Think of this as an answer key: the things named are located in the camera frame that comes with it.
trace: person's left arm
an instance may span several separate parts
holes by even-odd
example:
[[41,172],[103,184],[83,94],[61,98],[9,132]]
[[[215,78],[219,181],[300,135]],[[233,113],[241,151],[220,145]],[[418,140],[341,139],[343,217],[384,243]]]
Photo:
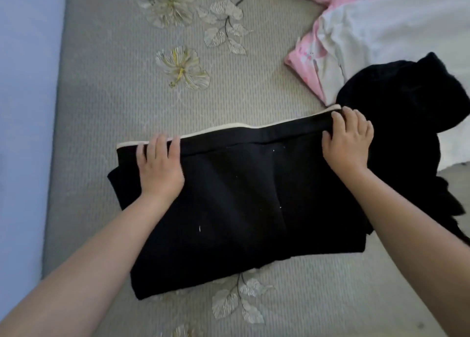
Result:
[[145,241],[184,185],[179,139],[156,135],[137,148],[142,194],[0,322],[2,337],[91,336]]

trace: gray mat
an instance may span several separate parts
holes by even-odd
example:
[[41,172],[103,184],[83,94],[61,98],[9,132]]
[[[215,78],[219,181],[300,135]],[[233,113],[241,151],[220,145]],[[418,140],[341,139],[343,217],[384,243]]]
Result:
[[[197,0],[205,6],[214,1],[220,0]],[[321,7],[309,0],[245,0],[241,8],[243,25],[254,30],[244,39],[247,57],[233,55],[225,46],[206,48],[205,25],[197,16],[189,27],[160,30],[145,20],[135,0],[67,0],[44,274],[119,213],[106,179],[117,164],[116,143],[145,140],[162,130],[173,135],[230,122],[262,125],[322,109],[282,61]],[[206,91],[171,89],[157,72],[156,52],[177,45],[198,52],[211,76]],[[446,176],[470,209],[470,171],[451,168]],[[212,296],[226,286],[209,283],[185,295],[138,302],[128,281],[96,335],[169,336],[185,322],[198,325],[207,336],[397,330],[442,335],[376,236],[370,237],[364,254],[293,258],[256,277],[275,287],[251,300],[265,325],[244,322],[239,310],[216,321]]]

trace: yellow flower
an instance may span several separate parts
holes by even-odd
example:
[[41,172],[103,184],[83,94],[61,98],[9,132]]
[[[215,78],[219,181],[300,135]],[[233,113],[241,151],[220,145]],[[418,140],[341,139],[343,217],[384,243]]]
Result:
[[210,77],[206,71],[199,66],[199,57],[193,49],[179,46],[171,51],[168,56],[159,51],[156,55],[158,68],[172,81],[170,87],[175,87],[181,80],[187,88],[193,90],[204,90],[208,88]]
[[158,28],[189,25],[193,21],[191,5],[196,0],[137,0],[147,20]]

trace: person's right arm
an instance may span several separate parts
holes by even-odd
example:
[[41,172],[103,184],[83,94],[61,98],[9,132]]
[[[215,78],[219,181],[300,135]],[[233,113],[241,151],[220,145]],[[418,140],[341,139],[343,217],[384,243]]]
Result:
[[358,111],[332,113],[323,156],[348,187],[390,257],[451,337],[470,335],[470,248],[367,168],[373,126]]

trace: white trim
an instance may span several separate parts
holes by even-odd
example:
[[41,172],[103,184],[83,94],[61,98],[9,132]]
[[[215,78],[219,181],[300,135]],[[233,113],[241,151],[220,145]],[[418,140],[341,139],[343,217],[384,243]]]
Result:
[[[216,127],[211,127],[211,128],[207,128],[207,129],[203,129],[199,132],[194,132],[194,133],[191,133],[191,134],[185,134],[185,135],[182,135],[181,138],[189,138],[189,137],[193,137],[195,135],[200,135],[200,134],[204,134],[204,133],[210,133],[210,132],[215,132],[216,130],[221,130],[221,129],[227,129],[227,128],[236,128],[236,127],[243,127],[243,128],[251,128],[251,129],[260,129],[260,128],[264,128],[264,127],[269,127],[269,126],[274,126],[276,124],[280,124],[280,123],[285,123],[285,122],[290,122],[292,120],[300,120],[302,118],[308,118],[308,117],[314,117],[316,115],[319,115],[321,113],[325,113],[325,112],[330,112],[330,111],[334,111],[334,110],[340,110],[341,109],[341,106],[338,105],[338,104],[334,104],[328,108],[326,108],[325,110],[321,111],[321,112],[318,112],[318,113],[315,113],[313,115],[310,115],[310,116],[304,116],[304,117],[299,117],[299,118],[292,118],[290,120],[281,120],[279,122],[274,122],[274,123],[270,123],[270,124],[266,124],[264,126],[249,126],[248,124],[244,124],[244,123],[229,123],[229,124],[223,124],[221,126],[216,126]],[[117,146],[116,146],[116,149],[119,149],[119,148],[123,148],[123,147],[130,147],[130,146],[133,146],[133,145],[139,145],[139,144],[149,144],[149,141],[132,141],[132,142],[123,142],[123,143],[119,143]]]

